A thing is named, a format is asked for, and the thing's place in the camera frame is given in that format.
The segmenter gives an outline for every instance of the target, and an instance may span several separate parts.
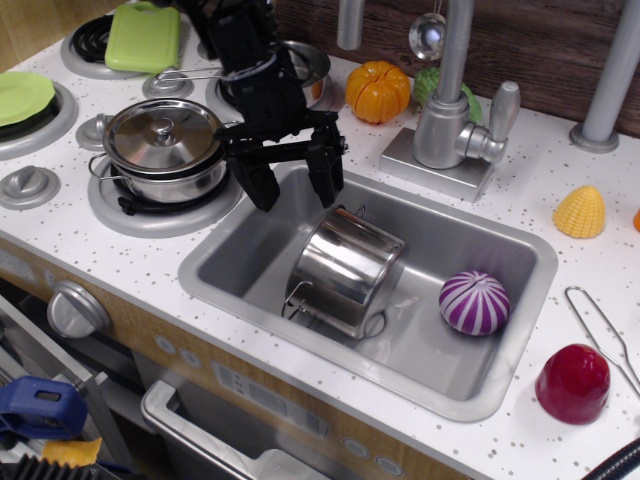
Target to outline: blue clamp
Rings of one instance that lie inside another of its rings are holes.
[[[68,383],[26,376],[0,388],[0,434],[68,440],[82,432],[88,412]]]

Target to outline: white countertop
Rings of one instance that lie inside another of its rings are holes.
[[[195,51],[196,44],[190,37],[185,51]],[[640,398],[613,367],[607,406],[590,425],[573,426],[552,418],[534,392],[535,379],[552,354],[571,343],[589,343],[564,298],[569,285],[580,285],[597,299],[640,368],[640,232],[632,224],[640,208],[639,140],[622,136],[613,153],[586,153],[570,144],[573,122],[522,110],[507,157],[497,165],[485,195],[470,204],[379,172],[380,153],[400,128],[415,128],[415,106],[383,126],[357,120],[348,107],[341,110],[338,127],[349,144],[343,158],[346,170],[534,233],[558,254],[560,265],[548,299],[501,407],[481,422],[456,423],[183,291],[178,267],[215,225],[160,240],[133,238],[103,226],[87,200],[86,165],[92,153],[78,148],[75,131],[98,113],[115,114],[144,100],[145,77],[79,78],[62,66],[59,49],[57,43],[14,70],[40,73],[69,89],[79,104],[76,123],[51,147],[0,162],[0,178],[36,165],[53,170],[62,188],[43,206],[0,209],[0,235],[150,306],[176,325],[476,478],[579,479],[640,434]],[[336,58],[332,62],[331,78],[344,86],[356,64]],[[203,64],[192,54],[183,60],[184,68]],[[196,82],[189,98],[204,103],[205,86]],[[567,194],[583,185],[602,193],[606,227],[593,239],[576,240],[558,231],[551,215]],[[640,478],[640,470],[627,478]]]

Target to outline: stainless steel pot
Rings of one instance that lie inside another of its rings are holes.
[[[293,267],[285,301],[355,339],[389,303],[404,242],[338,207],[325,215]]]
[[[287,40],[284,44],[289,48],[298,78],[307,79],[302,84],[302,92],[307,101],[307,107],[312,107],[324,94],[327,75],[331,70],[331,60],[322,50],[307,43]]]
[[[107,124],[102,143],[118,175],[135,195],[161,203],[199,198],[220,183],[226,171],[214,133],[222,123],[209,109],[182,99],[135,104]]]

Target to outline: sink basin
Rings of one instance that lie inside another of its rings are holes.
[[[304,163],[275,169],[281,194],[262,212],[244,198],[184,260],[192,295],[259,325],[413,402],[457,421],[500,406],[558,266],[541,238],[345,172],[336,204],[405,241],[406,266],[384,311],[384,329],[355,340],[285,308],[287,279],[325,214]],[[444,282],[480,270],[506,288],[512,314],[500,331],[472,337],[442,318]]]

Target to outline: wooden wall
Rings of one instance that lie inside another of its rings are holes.
[[[0,0],[0,72],[125,0]]]
[[[464,82],[491,98],[502,81],[514,80],[524,107],[582,121],[623,5],[623,0],[476,0]],[[276,16],[283,38],[357,62],[388,60],[415,74],[437,65],[414,57],[407,40],[413,20],[433,7],[429,0],[367,0],[362,46],[351,52],[336,46],[338,0],[278,0]],[[640,136],[637,74],[616,129]]]

